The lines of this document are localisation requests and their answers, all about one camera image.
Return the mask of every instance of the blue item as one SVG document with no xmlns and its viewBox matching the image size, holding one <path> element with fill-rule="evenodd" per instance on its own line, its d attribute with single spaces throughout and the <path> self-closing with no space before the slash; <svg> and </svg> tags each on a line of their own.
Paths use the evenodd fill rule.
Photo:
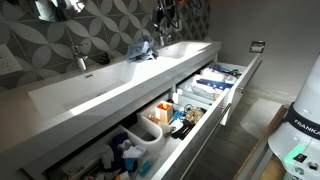
<svg viewBox="0 0 320 180">
<path fill-rule="evenodd" d="M 222 72 L 222 73 L 228 73 L 228 72 L 230 72 L 229 69 L 222 68 L 222 67 L 221 67 L 220 65 L 218 65 L 218 64 L 215 64 L 212 69 L 217 70 L 217 71 L 220 71 L 220 72 Z"/>
<path fill-rule="evenodd" d="M 128 46 L 128 61 L 153 60 L 158 57 L 158 52 L 153 49 L 154 39 L 143 35 L 137 44 Z"/>
<path fill-rule="evenodd" d="M 112 143 L 110 144 L 110 147 L 112 149 L 113 155 L 114 155 L 114 161 L 112 163 L 111 168 L 107 169 L 107 172 L 115 172 L 118 169 L 124 170 L 124 163 L 122 156 L 122 151 L 118 148 L 119 144 L 122 144 L 124 140 L 129 139 L 128 134 L 120 133 L 112 138 Z"/>
<path fill-rule="evenodd" d="M 128 172 L 134 172 L 137 169 L 137 159 L 134 159 L 134 158 L 124 159 L 124 164 Z"/>
<path fill-rule="evenodd" d="M 149 172 L 149 170 L 151 169 L 151 166 L 152 166 L 152 164 L 151 164 L 150 160 L 147 160 L 146 162 L 144 162 L 142 164 L 142 166 L 139 168 L 139 171 L 138 171 L 139 175 L 141 177 L 144 177 Z"/>
<path fill-rule="evenodd" d="M 175 120 L 179 119 L 179 117 L 183 116 L 183 114 L 184 114 L 184 111 L 176 111 L 176 112 L 174 112 L 172 120 L 175 121 Z"/>
<path fill-rule="evenodd" d="M 207 80 L 207 79 L 199 79 L 196 80 L 197 83 L 203 84 L 206 86 L 211 86 L 213 88 L 221 89 L 224 90 L 225 88 L 231 88 L 233 84 L 227 84 L 224 82 L 217 82 L 217 81 L 212 81 L 212 80 Z"/>
</svg>

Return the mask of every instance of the bottle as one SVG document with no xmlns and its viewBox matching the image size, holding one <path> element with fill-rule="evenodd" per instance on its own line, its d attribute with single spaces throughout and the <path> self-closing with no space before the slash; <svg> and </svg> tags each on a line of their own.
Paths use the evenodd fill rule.
<svg viewBox="0 0 320 180">
<path fill-rule="evenodd" d="M 152 165 L 155 163 L 158 157 L 159 154 L 155 154 L 142 164 L 142 166 L 138 170 L 138 173 L 141 177 L 144 177 L 149 172 L 149 170 L 151 169 Z"/>
</svg>

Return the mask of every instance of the bathroom vanity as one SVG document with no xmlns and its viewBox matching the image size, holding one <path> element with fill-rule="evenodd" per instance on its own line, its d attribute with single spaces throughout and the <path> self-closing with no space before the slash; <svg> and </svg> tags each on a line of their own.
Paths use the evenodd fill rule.
<svg viewBox="0 0 320 180">
<path fill-rule="evenodd" d="M 228 122 L 261 63 L 260 54 L 246 67 L 218 62 L 220 49 L 220 42 L 182 41 L 159 49 L 157 60 L 129 63 L 120 57 L 106 67 L 1 93 L 0 176 L 42 180 L 59 169 L 78 168 L 74 164 L 90 168 L 101 145 L 127 132 L 134 144 L 147 149 L 144 159 L 158 155 L 150 172 L 134 179 L 183 178 L 216 127 Z M 184 90 L 185 82 L 213 63 L 242 75 L 216 100 Z M 147 118 L 167 99 L 177 107 L 206 109 L 184 140 L 165 138 L 170 126 Z M 135 121 L 126 126 L 129 116 Z M 141 139 L 142 131 L 154 139 Z"/>
</svg>

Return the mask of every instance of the white appliance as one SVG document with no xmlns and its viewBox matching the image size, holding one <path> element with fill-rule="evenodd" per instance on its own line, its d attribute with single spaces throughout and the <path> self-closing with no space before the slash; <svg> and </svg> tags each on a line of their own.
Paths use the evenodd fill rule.
<svg viewBox="0 0 320 180">
<path fill-rule="evenodd" d="M 286 179 L 320 179 L 320 56 L 282 121 L 268 143 Z"/>
</svg>

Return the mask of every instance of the drawer handle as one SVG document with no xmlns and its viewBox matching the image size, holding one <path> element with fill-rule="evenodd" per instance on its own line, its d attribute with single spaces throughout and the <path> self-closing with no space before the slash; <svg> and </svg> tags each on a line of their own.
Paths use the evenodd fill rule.
<svg viewBox="0 0 320 180">
<path fill-rule="evenodd" d="M 226 107 L 222 106 L 222 105 L 219 105 L 218 108 L 220 108 L 221 110 L 224 110 Z"/>
<path fill-rule="evenodd" d="M 237 90 L 241 92 L 242 94 L 246 91 L 244 87 L 237 87 Z"/>
<path fill-rule="evenodd" d="M 217 123 L 215 124 L 215 126 L 212 128 L 211 132 L 209 133 L 208 137 L 204 140 L 203 144 L 201 145 L 201 147 L 199 148 L 197 154 L 194 156 L 194 158 L 192 159 L 191 163 L 189 164 L 189 166 L 187 167 L 187 169 L 184 171 L 183 175 L 181 176 L 181 179 L 184 179 L 184 177 L 187 175 L 188 171 L 190 170 L 191 166 L 193 165 L 194 161 L 198 158 L 199 154 L 201 153 L 202 149 L 204 148 L 204 146 L 207 144 L 209 138 L 211 137 L 212 133 L 214 132 L 214 130 L 217 128 L 217 126 L 220 124 L 221 120 L 223 119 L 224 115 L 226 115 L 226 113 L 228 112 L 228 110 L 231 107 L 231 103 L 229 103 L 226 107 L 224 107 L 223 112 L 220 114 L 219 119 L 217 121 Z"/>
</svg>

